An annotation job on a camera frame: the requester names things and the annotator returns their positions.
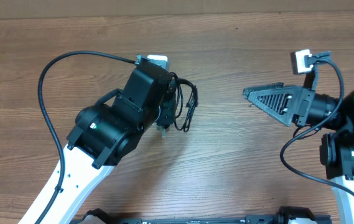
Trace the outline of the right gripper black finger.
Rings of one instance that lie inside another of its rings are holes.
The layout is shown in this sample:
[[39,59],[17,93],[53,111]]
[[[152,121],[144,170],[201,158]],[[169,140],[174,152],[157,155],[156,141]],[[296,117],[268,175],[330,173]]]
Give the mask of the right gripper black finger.
[[297,111],[296,101],[301,88],[301,86],[288,85],[281,88],[253,91],[246,99],[272,118],[289,126]]
[[284,84],[282,82],[271,83],[271,84],[267,84],[267,85],[251,86],[251,87],[247,87],[243,90],[243,96],[249,96],[249,94],[253,91],[281,88],[283,86],[284,86]]

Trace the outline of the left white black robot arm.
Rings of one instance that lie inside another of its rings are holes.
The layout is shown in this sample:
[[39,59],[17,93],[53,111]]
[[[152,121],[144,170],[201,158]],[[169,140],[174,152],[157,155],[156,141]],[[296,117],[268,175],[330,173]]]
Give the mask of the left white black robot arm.
[[65,170],[56,166],[21,223],[37,221],[59,177],[63,177],[60,193],[42,223],[69,223],[93,189],[137,147],[152,124],[162,132],[172,126],[177,83],[168,69],[166,56],[140,55],[124,89],[107,93],[79,112],[63,149]]

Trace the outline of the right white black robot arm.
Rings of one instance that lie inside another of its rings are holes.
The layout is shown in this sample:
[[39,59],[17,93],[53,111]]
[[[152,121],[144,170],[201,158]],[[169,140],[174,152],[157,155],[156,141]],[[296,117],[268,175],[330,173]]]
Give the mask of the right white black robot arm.
[[280,123],[329,129],[321,138],[320,162],[338,205],[342,223],[354,223],[354,90],[338,99],[315,92],[316,79],[304,86],[272,83],[243,90],[244,99]]

